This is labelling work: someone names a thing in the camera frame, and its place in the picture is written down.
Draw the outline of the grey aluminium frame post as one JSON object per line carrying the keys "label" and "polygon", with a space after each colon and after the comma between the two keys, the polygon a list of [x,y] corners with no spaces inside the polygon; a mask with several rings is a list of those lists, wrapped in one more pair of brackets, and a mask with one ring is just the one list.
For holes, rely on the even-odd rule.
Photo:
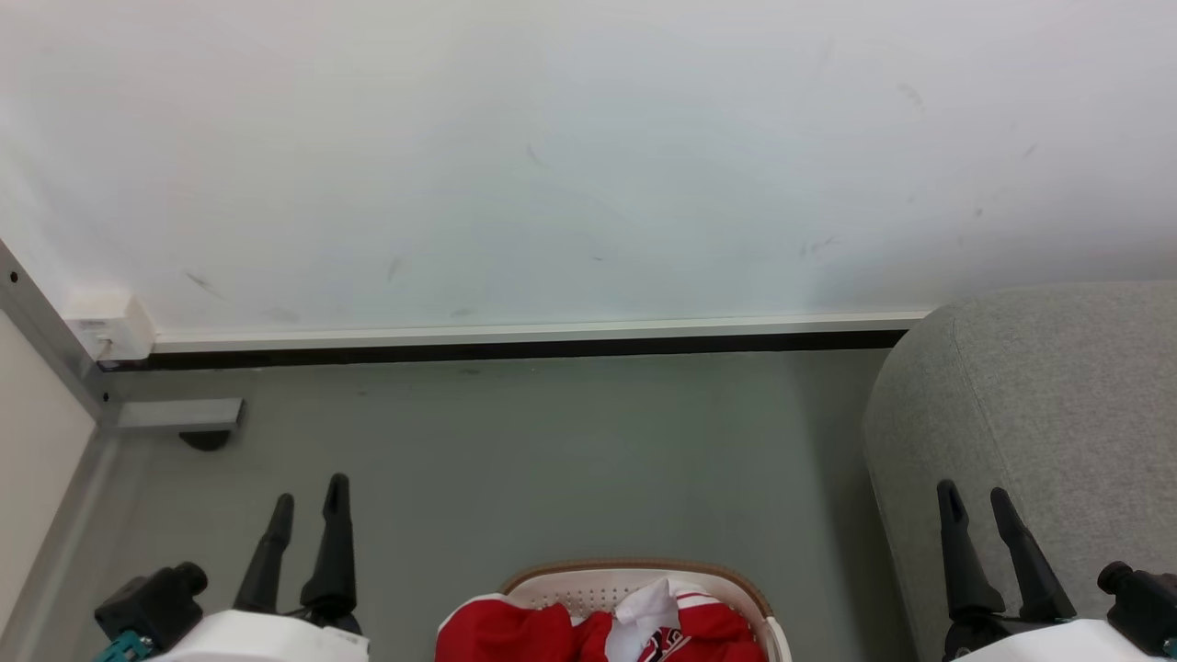
{"label": "grey aluminium frame post", "polygon": [[0,240],[0,311],[8,315],[97,426],[101,430],[109,426],[109,411],[118,408],[118,398],[109,392],[106,375],[4,240]]}

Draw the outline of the grey fabric sofa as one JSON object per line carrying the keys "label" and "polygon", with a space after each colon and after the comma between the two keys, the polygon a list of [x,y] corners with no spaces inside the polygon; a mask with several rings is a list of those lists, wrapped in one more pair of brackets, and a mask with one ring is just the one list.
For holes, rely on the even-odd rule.
{"label": "grey fabric sofa", "polygon": [[1177,574],[1177,282],[975,296],[887,355],[864,455],[920,662],[950,621],[936,486],[955,481],[988,582],[1019,609],[989,494],[1003,486],[1083,618],[1113,561]]}

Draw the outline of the white labelled junction box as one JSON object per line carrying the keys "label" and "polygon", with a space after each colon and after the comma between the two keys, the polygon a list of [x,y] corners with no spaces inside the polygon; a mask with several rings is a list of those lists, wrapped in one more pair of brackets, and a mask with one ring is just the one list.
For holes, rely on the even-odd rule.
{"label": "white labelled junction box", "polygon": [[92,360],[142,360],[157,331],[129,291],[84,291],[64,306],[64,322]]}

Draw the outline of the red basketball jersey white trim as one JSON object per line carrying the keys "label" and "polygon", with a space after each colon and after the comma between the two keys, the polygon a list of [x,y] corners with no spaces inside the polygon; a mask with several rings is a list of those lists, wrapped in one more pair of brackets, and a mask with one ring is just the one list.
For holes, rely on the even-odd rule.
{"label": "red basketball jersey white trim", "polygon": [[572,662],[771,662],[742,613],[697,584],[661,578],[573,629]]}

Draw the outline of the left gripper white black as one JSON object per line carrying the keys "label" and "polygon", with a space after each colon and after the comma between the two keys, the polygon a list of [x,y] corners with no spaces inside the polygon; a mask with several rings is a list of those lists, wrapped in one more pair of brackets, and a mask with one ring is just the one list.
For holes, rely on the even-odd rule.
{"label": "left gripper white black", "polygon": [[332,474],[313,572],[300,591],[302,608],[277,613],[282,552],[290,547],[294,498],[275,502],[230,611],[211,613],[152,662],[370,662],[371,640],[353,611],[358,604],[350,478]]}

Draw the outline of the white laundry basket brown rim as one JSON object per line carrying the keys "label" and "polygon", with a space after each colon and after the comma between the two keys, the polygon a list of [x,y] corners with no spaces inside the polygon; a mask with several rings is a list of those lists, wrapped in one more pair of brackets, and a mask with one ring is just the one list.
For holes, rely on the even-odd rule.
{"label": "white laundry basket brown rim", "polygon": [[701,588],[749,621],[769,662],[792,662],[782,625],[760,588],[722,565],[639,557],[576,560],[525,569],[499,593],[531,609],[563,604],[573,618],[586,618],[592,613],[614,613],[623,600],[660,580]]}

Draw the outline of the white wall baseboard strip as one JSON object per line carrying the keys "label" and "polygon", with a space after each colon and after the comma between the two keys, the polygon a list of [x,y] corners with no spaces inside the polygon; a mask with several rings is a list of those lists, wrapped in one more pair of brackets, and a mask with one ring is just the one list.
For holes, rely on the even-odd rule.
{"label": "white wall baseboard strip", "polygon": [[904,313],[776,315],[776,317],[681,318],[533,325],[458,325],[444,327],[351,327],[224,332],[224,335],[157,335],[153,355],[189,355],[265,350],[341,350],[343,347],[425,347],[525,342],[594,342],[641,338],[726,337],[764,335],[840,335],[913,327],[929,315]]}

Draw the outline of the grey metal foot bracket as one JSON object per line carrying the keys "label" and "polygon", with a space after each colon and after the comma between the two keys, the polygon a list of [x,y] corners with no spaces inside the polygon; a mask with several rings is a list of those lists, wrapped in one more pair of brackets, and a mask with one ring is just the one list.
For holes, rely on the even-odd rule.
{"label": "grey metal foot bracket", "polygon": [[177,433],[235,431],[244,398],[127,402],[118,413],[118,430],[167,430]]}

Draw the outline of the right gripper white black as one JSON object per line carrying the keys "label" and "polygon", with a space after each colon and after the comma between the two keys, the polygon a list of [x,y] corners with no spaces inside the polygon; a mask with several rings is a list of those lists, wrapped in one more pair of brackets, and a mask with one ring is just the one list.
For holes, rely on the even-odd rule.
{"label": "right gripper white black", "polygon": [[1177,613],[1076,618],[1068,591],[1003,486],[989,491],[989,503],[1015,569],[1020,620],[993,615],[1006,605],[967,535],[966,504],[955,481],[942,479],[936,491],[947,613],[962,622],[949,628],[944,662],[1177,662]]}

